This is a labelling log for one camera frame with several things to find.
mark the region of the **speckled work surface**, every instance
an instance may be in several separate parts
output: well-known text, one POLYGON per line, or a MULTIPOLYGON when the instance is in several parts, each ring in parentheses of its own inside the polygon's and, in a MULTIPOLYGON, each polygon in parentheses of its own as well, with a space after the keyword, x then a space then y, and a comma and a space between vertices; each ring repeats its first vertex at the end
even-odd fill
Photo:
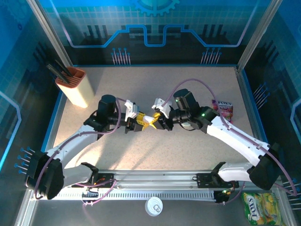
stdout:
MULTIPOLYGON (((104 94, 129 99, 140 111, 152 115, 151 106, 157 97, 165 99, 182 80, 198 78, 206 82, 222 101, 234 105, 234 125, 252 134, 245 105, 233 68, 212 67, 110 67, 84 68, 95 98, 86 109, 67 100, 55 145, 64 141, 97 109, 104 94)), ((192 91, 200 106, 211 105, 211 94, 196 82, 182 85, 192 91)), ((220 161, 242 162, 245 158, 222 141, 201 131, 185 131, 175 126, 173 131, 148 127, 143 132, 115 134, 102 137, 85 148, 67 165, 72 167, 89 162, 99 169, 119 170, 211 170, 220 161)))

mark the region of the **snack bag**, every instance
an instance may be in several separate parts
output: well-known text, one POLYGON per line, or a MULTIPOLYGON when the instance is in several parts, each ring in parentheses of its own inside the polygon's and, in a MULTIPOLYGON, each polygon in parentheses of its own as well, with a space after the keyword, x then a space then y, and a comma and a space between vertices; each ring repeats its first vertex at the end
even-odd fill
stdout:
MULTIPOLYGON (((233 122, 232 121, 232 117, 233 117, 233 105, 232 103, 229 102, 224 102, 224 101, 218 101, 218 105, 220 106, 220 114, 229 122, 233 122)), ((214 110, 218 110, 217 108, 217 103, 215 102, 215 100, 212 100, 212 106, 214 110)))
POLYGON ((277 198, 273 193, 246 193, 241 197, 245 203, 245 216, 251 225, 280 225, 282 221, 277 198))

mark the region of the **yellow snack bag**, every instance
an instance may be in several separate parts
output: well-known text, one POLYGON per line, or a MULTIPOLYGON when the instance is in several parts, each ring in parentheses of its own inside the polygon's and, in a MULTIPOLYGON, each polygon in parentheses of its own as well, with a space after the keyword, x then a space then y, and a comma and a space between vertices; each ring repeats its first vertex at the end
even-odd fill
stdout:
POLYGON ((242 194, 245 203, 245 216, 251 225, 280 225, 282 221, 279 205, 273 193, 242 194))

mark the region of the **white lid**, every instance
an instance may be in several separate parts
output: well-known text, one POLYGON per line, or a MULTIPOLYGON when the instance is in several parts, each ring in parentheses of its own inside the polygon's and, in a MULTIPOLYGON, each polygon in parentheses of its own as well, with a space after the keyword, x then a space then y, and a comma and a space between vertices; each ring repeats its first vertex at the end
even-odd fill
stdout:
POLYGON ((163 203, 158 197, 151 197, 145 203, 145 210, 152 217, 159 215, 162 209, 163 203))

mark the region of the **red snack bag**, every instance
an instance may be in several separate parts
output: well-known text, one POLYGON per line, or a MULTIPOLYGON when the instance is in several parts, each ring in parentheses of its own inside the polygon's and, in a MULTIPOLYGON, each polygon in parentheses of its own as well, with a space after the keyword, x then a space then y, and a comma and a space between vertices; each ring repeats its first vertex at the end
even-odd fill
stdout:
MULTIPOLYGON (((229 122, 233 123, 232 117, 233 117, 233 105, 229 102, 224 101, 218 101, 218 105, 220 107, 220 114, 229 122)), ((217 103, 215 100, 212 100, 212 106, 214 110, 218 110, 217 103)))

